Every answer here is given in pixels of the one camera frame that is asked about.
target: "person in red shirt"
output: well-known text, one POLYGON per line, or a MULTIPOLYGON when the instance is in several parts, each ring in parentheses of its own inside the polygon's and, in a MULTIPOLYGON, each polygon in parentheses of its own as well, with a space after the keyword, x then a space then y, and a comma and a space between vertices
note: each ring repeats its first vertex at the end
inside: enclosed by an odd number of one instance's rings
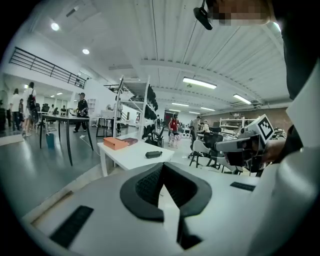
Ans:
POLYGON ((178 124, 179 120, 177 119, 177 115, 174 114, 173 118, 169 122, 169 147, 174 146, 178 148, 179 141, 179 133, 178 133, 178 124))

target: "gray floor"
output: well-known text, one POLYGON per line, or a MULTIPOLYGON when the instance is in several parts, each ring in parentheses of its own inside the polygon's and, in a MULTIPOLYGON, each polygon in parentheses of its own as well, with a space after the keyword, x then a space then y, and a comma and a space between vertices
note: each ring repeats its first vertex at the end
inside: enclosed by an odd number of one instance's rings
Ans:
MULTIPOLYGON (((66 124, 61 124, 61 143, 58 131, 54 131, 54 148, 48 148, 45 130, 42 135, 42 149, 39 146, 39 131, 32 130, 32 136, 24 142, 17 142, 0 147, 0 179, 18 218, 23 217, 46 198, 61 190, 77 177, 100 163, 95 127, 90 127, 94 150, 89 144, 87 132, 82 128, 73 133, 70 126, 70 147, 73 166, 70 165, 66 124)), ((122 134, 132 132, 134 127, 124 128, 122 134)))

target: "ceiling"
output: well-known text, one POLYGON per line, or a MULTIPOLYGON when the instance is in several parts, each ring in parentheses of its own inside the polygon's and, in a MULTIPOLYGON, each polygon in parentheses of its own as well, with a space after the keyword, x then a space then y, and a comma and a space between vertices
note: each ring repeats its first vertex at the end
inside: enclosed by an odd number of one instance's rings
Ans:
POLYGON ((35 19, 36 30, 106 80, 150 76, 161 104, 190 105, 207 113, 258 107, 287 107, 286 66, 281 33, 273 23, 206 30, 194 17, 201 0, 55 0, 35 19), (79 9, 66 17, 74 7, 79 9), (52 22, 60 26, 53 31, 52 22), (89 49, 84 55, 82 49, 89 49), (183 77, 217 85, 209 89, 183 77))
MULTIPOLYGON (((25 91, 25 85, 28 85, 31 82, 31 80, 28 80, 26 78, 9 74, 4 74, 4 81, 11 91, 13 91, 15 88, 18 88, 20 94, 25 91)), ((41 82, 34 82, 34 89, 37 95, 42 95, 45 97, 55 95, 54 98, 58 100, 70 101, 72 96, 72 91, 54 87, 52 85, 41 82)))

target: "fluorescent light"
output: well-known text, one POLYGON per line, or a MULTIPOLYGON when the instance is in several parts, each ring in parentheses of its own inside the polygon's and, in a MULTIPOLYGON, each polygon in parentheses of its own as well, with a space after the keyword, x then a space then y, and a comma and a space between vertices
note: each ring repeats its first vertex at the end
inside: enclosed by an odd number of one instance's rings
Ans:
POLYGON ((235 98, 239 99, 240 101, 243 101, 243 102, 247 103, 248 105, 250 105, 250 104, 251 104, 251 102, 250 102, 249 100, 247 100, 247 99, 245 99, 245 98, 243 98, 243 97, 239 96, 238 94, 233 95, 233 97, 235 97, 235 98))
POLYGON ((281 28, 280 28, 279 24, 278 24, 278 23, 276 23, 276 22, 274 22, 274 25, 275 25, 275 26, 276 26, 276 28, 281 32, 281 28))
POLYGON ((203 109, 203 110, 210 110, 210 111, 215 111, 214 109, 211 109, 211 108, 207 108, 207 107, 201 107, 201 109, 203 109))
POLYGON ((51 28, 54 30, 54 31, 58 31, 59 30, 59 25, 57 23, 52 23, 51 24, 51 28))
POLYGON ((193 85, 197 85, 197 86, 204 86, 210 89, 215 89, 217 88, 216 85, 208 83, 208 82, 204 82, 204 81, 200 81, 200 80, 196 80, 193 78, 188 78, 188 77, 184 77, 183 78, 183 82, 188 83, 188 84, 193 84, 193 85))
POLYGON ((83 52, 84 54, 89 54, 89 53, 90 53, 90 51, 89 51, 88 49, 83 49, 82 52, 83 52))
POLYGON ((180 104, 180 103, 172 103, 172 105, 178 105, 178 106, 189 107, 189 105, 186 105, 186 104, 180 104))

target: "floor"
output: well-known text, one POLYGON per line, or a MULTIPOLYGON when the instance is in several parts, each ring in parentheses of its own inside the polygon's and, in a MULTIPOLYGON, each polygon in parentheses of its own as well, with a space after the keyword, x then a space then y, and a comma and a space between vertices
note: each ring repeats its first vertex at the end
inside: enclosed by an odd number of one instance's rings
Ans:
MULTIPOLYGON (((32 136, 26 137, 23 142, 0 147, 0 180, 18 218, 100 163, 97 142, 102 142, 103 138, 96 139, 97 128, 90 127, 94 151, 91 150, 87 132, 80 128, 78 133, 73 133, 73 129, 74 125, 71 125, 69 134, 73 166, 68 157, 66 124, 61 124, 61 143, 58 131, 52 132, 54 148, 48 148, 45 130, 42 149, 39 146, 39 131, 36 130, 32 130, 32 136)), ((121 134, 135 130, 135 127, 123 128, 121 134)), ((17 132, 7 129, 2 136, 15 134, 17 132)))

